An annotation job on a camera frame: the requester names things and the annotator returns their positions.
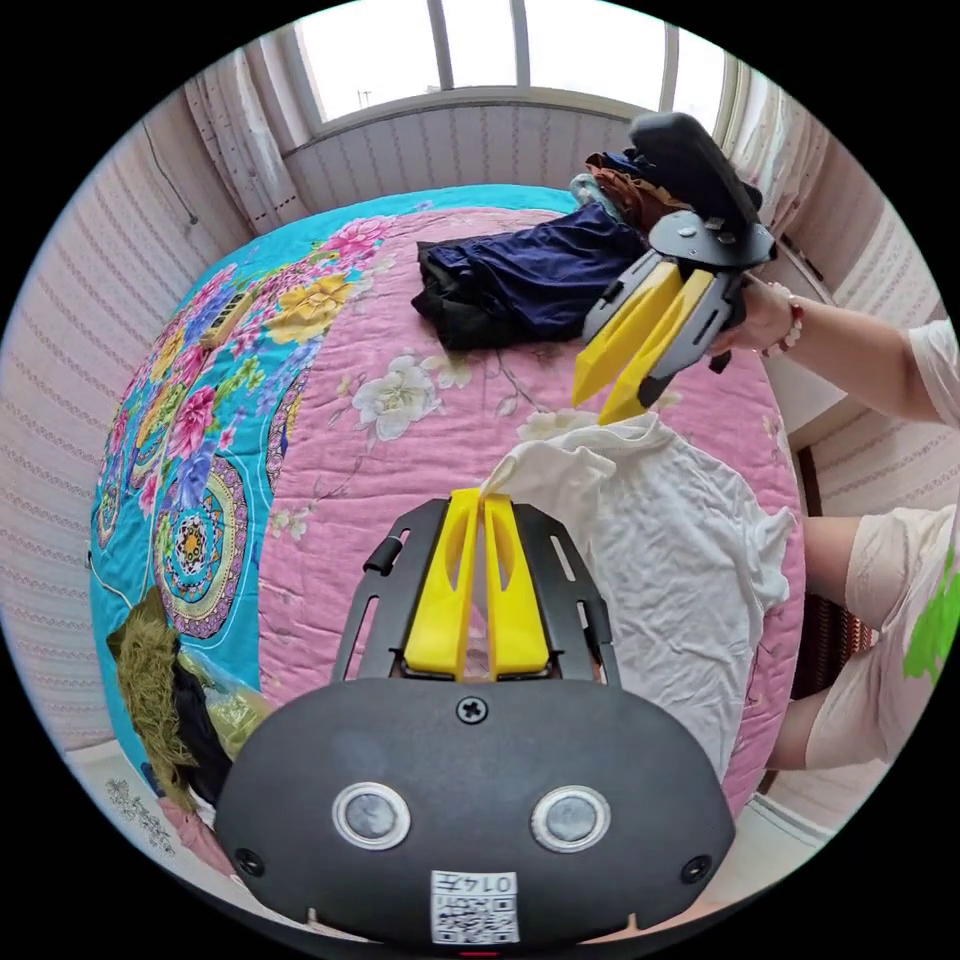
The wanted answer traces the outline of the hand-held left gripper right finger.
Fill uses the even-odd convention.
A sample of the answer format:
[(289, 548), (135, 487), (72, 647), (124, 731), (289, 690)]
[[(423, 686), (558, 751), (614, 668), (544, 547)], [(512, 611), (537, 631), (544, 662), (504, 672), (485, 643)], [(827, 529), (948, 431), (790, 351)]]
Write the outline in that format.
[(483, 498), (489, 666), (496, 681), (540, 676), (550, 651), (512, 501)]

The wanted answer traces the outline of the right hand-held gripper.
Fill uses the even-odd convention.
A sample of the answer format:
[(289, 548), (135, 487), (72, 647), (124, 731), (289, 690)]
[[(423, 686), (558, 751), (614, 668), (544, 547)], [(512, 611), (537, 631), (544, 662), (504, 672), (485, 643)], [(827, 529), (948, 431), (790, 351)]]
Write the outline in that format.
[(662, 218), (650, 248), (591, 308), (575, 359), (572, 402), (611, 389), (598, 423), (645, 412), (677, 374), (709, 356), (745, 313), (747, 274), (772, 260), (775, 240), (759, 222), (730, 227), (693, 211)]

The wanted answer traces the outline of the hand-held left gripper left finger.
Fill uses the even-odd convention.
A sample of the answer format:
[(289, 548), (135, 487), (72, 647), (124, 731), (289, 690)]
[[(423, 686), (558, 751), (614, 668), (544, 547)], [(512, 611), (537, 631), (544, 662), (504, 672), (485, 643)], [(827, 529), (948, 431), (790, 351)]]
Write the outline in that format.
[(443, 507), (404, 661), (412, 673), (461, 681), (473, 606), (479, 492), (455, 490)]

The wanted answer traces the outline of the person's right hand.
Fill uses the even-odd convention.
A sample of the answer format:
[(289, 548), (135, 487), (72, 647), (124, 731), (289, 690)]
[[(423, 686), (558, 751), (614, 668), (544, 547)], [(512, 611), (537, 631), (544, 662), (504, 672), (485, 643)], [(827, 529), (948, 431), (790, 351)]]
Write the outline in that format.
[(785, 286), (748, 276), (742, 288), (744, 318), (713, 342), (709, 355), (735, 349), (765, 357), (782, 354), (796, 345), (803, 326), (803, 309)]

